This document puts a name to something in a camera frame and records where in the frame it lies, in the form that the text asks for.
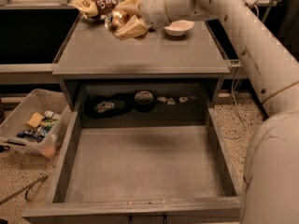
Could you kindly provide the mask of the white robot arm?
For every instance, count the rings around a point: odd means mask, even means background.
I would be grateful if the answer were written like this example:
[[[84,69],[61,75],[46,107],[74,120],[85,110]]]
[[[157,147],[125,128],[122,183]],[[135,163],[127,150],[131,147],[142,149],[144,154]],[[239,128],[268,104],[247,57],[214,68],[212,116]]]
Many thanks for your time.
[[[299,224],[299,62],[242,0],[125,0],[117,8],[130,18],[119,39],[180,19],[221,22],[268,115],[249,143],[240,224]]]

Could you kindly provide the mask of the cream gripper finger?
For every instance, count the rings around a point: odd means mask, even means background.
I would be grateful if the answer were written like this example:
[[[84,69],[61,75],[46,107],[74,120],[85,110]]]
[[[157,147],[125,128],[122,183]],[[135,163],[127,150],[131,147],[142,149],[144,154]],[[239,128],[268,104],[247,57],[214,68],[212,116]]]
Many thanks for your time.
[[[136,15],[130,18],[128,22],[119,27],[113,35],[120,40],[131,38],[144,39],[149,31],[150,26]]]
[[[142,0],[124,0],[121,3],[117,4],[114,8],[114,11],[123,13],[129,16],[139,16],[140,12],[140,3]]]

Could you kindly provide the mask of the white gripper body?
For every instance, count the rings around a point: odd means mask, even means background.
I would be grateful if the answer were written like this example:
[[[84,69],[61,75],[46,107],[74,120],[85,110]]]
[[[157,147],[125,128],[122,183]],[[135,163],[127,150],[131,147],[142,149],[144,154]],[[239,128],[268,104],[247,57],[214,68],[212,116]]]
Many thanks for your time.
[[[142,19],[153,29],[161,29],[170,24],[164,0],[141,0],[139,4]]]

